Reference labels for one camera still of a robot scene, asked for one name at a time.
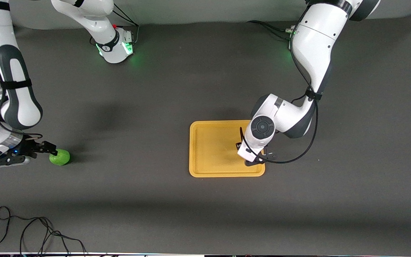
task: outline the gray backdrop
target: gray backdrop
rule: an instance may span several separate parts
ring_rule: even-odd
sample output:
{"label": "gray backdrop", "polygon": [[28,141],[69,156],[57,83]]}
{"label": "gray backdrop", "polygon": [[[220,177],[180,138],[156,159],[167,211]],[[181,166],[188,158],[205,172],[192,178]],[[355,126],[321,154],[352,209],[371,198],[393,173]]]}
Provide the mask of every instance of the gray backdrop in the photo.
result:
{"label": "gray backdrop", "polygon": [[[305,0],[115,0],[139,24],[183,24],[195,22],[242,22],[249,20],[293,21],[305,10]],[[58,13],[49,0],[10,0],[16,26],[36,29],[81,28]],[[369,17],[398,18],[411,15],[411,0],[382,0]],[[112,23],[128,24],[115,14]]]}
{"label": "gray backdrop", "polygon": [[[286,43],[264,28],[143,26],[117,65],[83,29],[17,37],[44,107],[32,131],[73,162],[0,169],[13,213],[50,217],[93,252],[411,256],[411,17],[347,24],[312,149],[257,178],[191,177],[188,142],[194,121],[249,119],[264,94],[304,92]],[[290,159],[311,132],[272,146]],[[25,224],[13,221],[0,251],[18,250]],[[28,250],[42,236],[28,229]]]}

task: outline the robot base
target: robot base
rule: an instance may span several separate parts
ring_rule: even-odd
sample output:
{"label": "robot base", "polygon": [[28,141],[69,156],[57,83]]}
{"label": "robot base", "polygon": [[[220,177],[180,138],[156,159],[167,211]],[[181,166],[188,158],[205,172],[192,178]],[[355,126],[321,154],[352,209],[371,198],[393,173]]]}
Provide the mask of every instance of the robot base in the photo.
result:
{"label": "robot base", "polygon": [[118,42],[110,51],[106,51],[106,46],[103,46],[101,48],[98,46],[98,44],[96,44],[96,47],[99,50],[99,54],[104,57],[104,60],[111,64],[123,62],[134,52],[132,32],[126,31],[122,28],[116,28],[115,30],[117,33],[119,33]]}

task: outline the gray tabletop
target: gray tabletop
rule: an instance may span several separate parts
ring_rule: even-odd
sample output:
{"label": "gray tabletop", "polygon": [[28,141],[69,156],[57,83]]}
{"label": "gray tabletop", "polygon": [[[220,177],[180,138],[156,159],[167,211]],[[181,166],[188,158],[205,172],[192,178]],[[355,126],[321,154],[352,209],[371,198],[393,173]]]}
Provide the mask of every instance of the gray tabletop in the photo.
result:
{"label": "gray tabletop", "polygon": [[[411,256],[411,17],[347,24],[312,149],[256,178],[191,177],[189,126],[304,92],[286,43],[264,28],[143,26],[117,65],[85,30],[17,38],[44,107],[31,131],[73,161],[0,169],[0,205],[15,214],[49,217],[90,252]],[[272,146],[290,159],[311,133]],[[13,221],[0,251],[18,250],[25,225]],[[27,250],[43,232],[28,229]]]}

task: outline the black wire bundle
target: black wire bundle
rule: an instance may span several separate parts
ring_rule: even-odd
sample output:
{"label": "black wire bundle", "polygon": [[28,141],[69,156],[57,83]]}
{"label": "black wire bundle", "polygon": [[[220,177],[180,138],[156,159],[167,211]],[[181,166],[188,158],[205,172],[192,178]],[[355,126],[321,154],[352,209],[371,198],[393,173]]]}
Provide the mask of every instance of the black wire bundle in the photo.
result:
{"label": "black wire bundle", "polygon": [[0,206],[0,211],[3,210],[3,209],[4,209],[4,210],[7,210],[8,216],[7,216],[6,218],[1,218],[1,216],[0,216],[0,221],[6,221],[6,220],[7,220],[7,225],[6,225],[5,233],[4,233],[3,238],[0,240],[0,244],[1,244],[2,241],[4,241],[4,239],[5,239],[6,236],[7,236],[7,232],[9,231],[10,220],[11,220],[12,218],[18,218],[18,219],[23,220],[23,221],[30,221],[30,222],[25,226],[25,228],[23,229],[23,231],[22,231],[22,233],[21,233],[21,236],[20,236],[20,244],[19,244],[20,256],[23,255],[23,254],[22,254],[22,251],[21,251],[21,244],[22,244],[22,242],[23,242],[23,237],[25,236],[25,231],[26,231],[26,229],[28,229],[29,226],[31,226],[31,225],[32,225],[34,222],[36,222],[36,221],[39,221],[39,222],[46,228],[44,240],[42,241],[41,248],[40,248],[39,251],[37,252],[37,255],[36,255],[36,256],[42,256],[42,255],[44,254],[44,246],[45,246],[45,244],[47,243],[47,241],[49,240],[50,236],[57,236],[57,237],[61,238],[62,244],[63,244],[63,246],[64,246],[64,249],[66,250],[66,252],[67,252],[68,254],[70,254],[71,252],[70,252],[69,249],[67,248],[67,245],[66,245],[66,242],[64,241],[64,239],[68,239],[68,240],[72,240],[72,241],[78,241],[78,242],[80,243],[80,246],[82,247],[83,255],[85,256],[85,252],[87,252],[87,251],[86,251],[85,246],[83,245],[82,241],[79,240],[79,239],[75,239],[75,238],[69,237],[69,236],[64,236],[63,234],[61,234],[60,231],[55,230],[55,229],[53,228],[52,221],[50,221],[47,217],[22,218],[22,217],[17,216],[17,215],[12,215],[12,214],[10,213],[10,210],[9,210],[8,207],[6,207],[6,206]]}
{"label": "black wire bundle", "polygon": [[264,21],[247,21],[247,22],[260,24],[265,29],[267,29],[270,33],[272,33],[274,36],[277,36],[279,39],[286,40],[286,41],[290,40],[289,37],[283,37],[283,36],[280,36],[279,34],[276,33],[276,31],[285,33],[285,30],[282,29],[282,28],[277,28],[277,27],[272,26],[271,24],[269,24],[267,22],[264,22]]}
{"label": "black wire bundle", "polygon": [[135,23],[134,21],[132,21],[132,19],[131,19],[129,16],[127,16],[126,13],[125,13],[123,10],[121,10],[118,5],[116,5],[115,3],[114,3],[114,5],[115,5],[115,7],[116,7],[118,10],[121,11],[121,13],[123,13],[124,16],[126,16],[126,18],[124,18],[121,14],[117,13],[115,10],[112,11],[113,13],[115,13],[115,14],[118,15],[120,18],[124,19],[125,21],[134,24],[134,26],[139,27],[139,25],[138,25],[137,23]]}

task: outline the green led light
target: green led light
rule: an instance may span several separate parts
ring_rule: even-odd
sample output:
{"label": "green led light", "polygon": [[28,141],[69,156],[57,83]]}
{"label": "green led light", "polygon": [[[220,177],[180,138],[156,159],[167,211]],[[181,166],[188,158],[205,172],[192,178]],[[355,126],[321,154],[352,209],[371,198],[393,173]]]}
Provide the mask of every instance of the green led light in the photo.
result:
{"label": "green led light", "polygon": [[121,42],[121,45],[123,46],[126,54],[128,55],[132,54],[132,45],[130,43]]}
{"label": "green led light", "polygon": [[96,44],[96,48],[97,48],[97,49],[98,49],[98,51],[99,51],[99,55],[101,55],[101,56],[102,56],[102,52],[101,52],[101,49],[99,49],[98,44]]}

